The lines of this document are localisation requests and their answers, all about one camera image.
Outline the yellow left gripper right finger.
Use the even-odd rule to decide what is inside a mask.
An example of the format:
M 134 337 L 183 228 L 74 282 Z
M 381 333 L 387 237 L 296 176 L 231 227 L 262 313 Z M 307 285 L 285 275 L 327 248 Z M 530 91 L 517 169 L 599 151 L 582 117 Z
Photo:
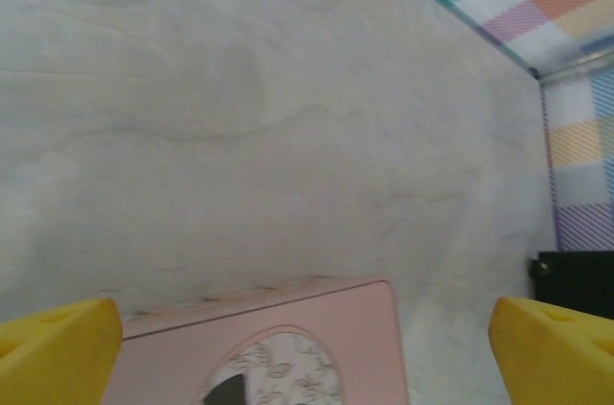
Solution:
M 488 339 L 512 404 L 613 403 L 613 321 L 499 298 Z

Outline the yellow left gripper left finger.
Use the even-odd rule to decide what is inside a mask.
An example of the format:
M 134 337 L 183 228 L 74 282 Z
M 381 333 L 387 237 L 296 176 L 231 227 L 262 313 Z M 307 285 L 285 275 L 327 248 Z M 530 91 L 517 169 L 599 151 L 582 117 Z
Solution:
M 94 298 L 1 324 L 3 404 L 99 404 L 119 354 L 115 302 Z

